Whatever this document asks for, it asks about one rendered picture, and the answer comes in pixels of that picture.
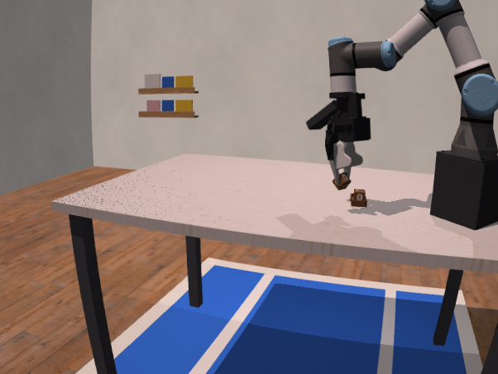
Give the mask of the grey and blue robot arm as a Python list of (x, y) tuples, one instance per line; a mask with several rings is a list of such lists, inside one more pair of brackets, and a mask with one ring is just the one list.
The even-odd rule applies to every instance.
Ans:
[(451, 152), (496, 159), (493, 122), (498, 108), (498, 82), (490, 64), (481, 58), (459, 0), (424, 1), (419, 13), (390, 39), (360, 43), (353, 43), (350, 37), (329, 40), (331, 93), (356, 93), (356, 69), (394, 69), (409, 49), (439, 27), (455, 64), (454, 78), (462, 95), (460, 125)]

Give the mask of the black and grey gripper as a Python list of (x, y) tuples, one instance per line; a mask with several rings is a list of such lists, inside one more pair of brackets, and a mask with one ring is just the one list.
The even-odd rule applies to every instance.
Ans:
[[(344, 168), (342, 172), (350, 178), (351, 168), (363, 162), (362, 156), (356, 153), (353, 142), (371, 139), (371, 122), (370, 118), (362, 116), (364, 93), (329, 93), (329, 98), (332, 97), (341, 98), (336, 98), (339, 110), (329, 118), (327, 123), (325, 148), (336, 184), (340, 185), (339, 170)], [(337, 144), (339, 141), (349, 142)]]

